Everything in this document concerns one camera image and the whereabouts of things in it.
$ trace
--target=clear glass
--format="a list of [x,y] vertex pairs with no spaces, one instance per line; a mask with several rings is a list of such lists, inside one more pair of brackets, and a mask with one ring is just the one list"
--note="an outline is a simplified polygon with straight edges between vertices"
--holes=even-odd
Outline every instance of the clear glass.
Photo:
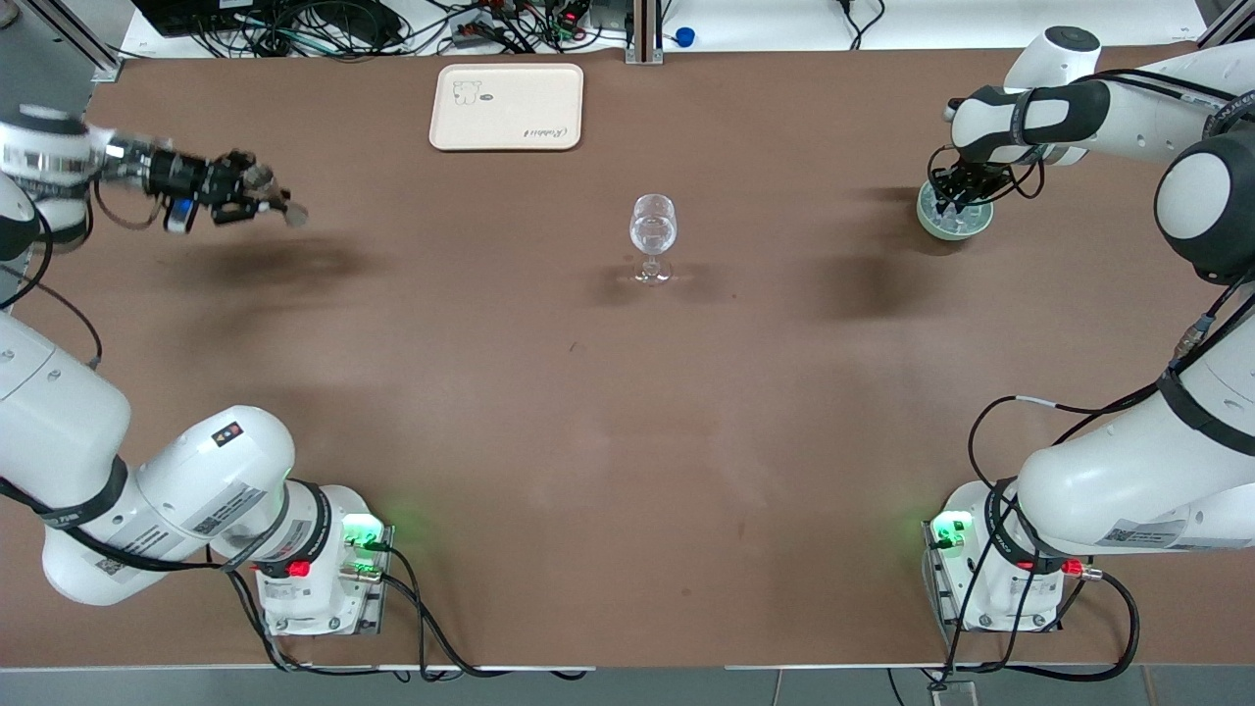
[[658,286],[671,278],[671,263],[661,255],[675,245],[678,231],[675,203],[670,198],[661,193],[646,193],[636,199],[631,211],[631,242],[645,253],[636,267],[638,281]]

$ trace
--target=brown tabletop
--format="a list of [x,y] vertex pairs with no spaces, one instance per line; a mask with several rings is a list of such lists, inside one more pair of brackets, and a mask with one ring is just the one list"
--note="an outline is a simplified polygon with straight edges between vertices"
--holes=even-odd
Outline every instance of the brown tabletop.
[[[310,222],[206,216],[176,237],[100,219],[48,282],[104,335],[100,374],[134,410],[125,459],[232,404],[275,413],[294,475],[395,523],[473,662],[936,663],[919,523],[971,479],[975,414],[1141,386],[1215,292],[1155,227],[1158,164],[1091,155],[1048,169],[1037,201],[999,202],[968,245],[925,234],[914,198],[948,138],[941,105],[1014,58],[569,56],[586,71],[576,149],[463,154],[427,142],[449,60],[132,61],[92,122],[254,149]],[[680,223],[676,280],[655,290],[626,278],[646,192]],[[18,316],[89,349],[44,296]],[[1013,475],[1072,421],[1000,411],[979,453]],[[221,576],[78,606],[45,583],[41,534],[0,513],[0,665],[262,661]],[[1255,663],[1251,554],[1102,566],[1141,604],[1141,661]],[[1017,658],[1113,660],[1111,593]],[[291,647],[413,663],[413,614],[393,603],[382,637]]]

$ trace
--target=gray floor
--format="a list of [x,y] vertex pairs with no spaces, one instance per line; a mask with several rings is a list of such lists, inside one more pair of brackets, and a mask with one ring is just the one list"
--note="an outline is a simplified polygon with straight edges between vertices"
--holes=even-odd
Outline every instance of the gray floor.
[[[1224,0],[1200,0],[1212,15]],[[131,6],[125,0],[70,3],[105,41],[117,45]],[[38,20],[25,16],[0,31],[0,109],[34,102],[79,112],[90,95],[90,65]],[[0,280],[0,292],[11,282]],[[896,672],[905,706],[931,703],[924,677]],[[767,706],[776,692],[776,672],[724,670],[602,670],[577,683],[547,675],[463,680],[449,685],[403,685],[388,676],[328,678],[267,670],[127,670],[72,672],[0,672],[0,705],[94,703],[138,706],[181,703],[267,703],[321,706],[371,703],[430,706]],[[1001,673],[979,677],[984,705],[1047,706],[1187,706],[1255,703],[1255,668],[1135,668],[1103,685],[1069,685]],[[851,703],[894,706],[885,670],[789,671],[781,681],[778,706]]]

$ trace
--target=metal frame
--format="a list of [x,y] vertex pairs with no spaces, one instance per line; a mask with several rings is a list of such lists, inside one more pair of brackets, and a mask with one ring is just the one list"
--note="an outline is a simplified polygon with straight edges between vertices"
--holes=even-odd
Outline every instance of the metal frame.
[[122,71],[122,59],[64,3],[60,0],[20,0],[20,4],[44,20],[44,24],[53,28],[53,31],[65,38],[79,54],[87,56],[88,61],[92,61],[95,66],[92,83],[118,80],[118,73]]
[[646,66],[663,64],[663,1],[631,0],[631,43],[626,61]]

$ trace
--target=qr code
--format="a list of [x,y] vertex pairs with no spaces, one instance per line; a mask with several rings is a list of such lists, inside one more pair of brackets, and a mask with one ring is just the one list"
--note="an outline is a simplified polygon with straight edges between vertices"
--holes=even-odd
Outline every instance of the qr code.
[[95,568],[100,569],[102,572],[112,577],[125,567],[123,567],[118,562],[114,562],[113,559],[100,559],[99,562],[95,563]]
[[213,530],[218,529],[218,525],[221,525],[221,524],[222,524],[222,520],[220,520],[217,518],[212,518],[212,517],[211,518],[205,518],[203,520],[201,520],[201,524],[198,524],[195,528],[192,528],[192,532],[195,532],[197,534],[213,534]]

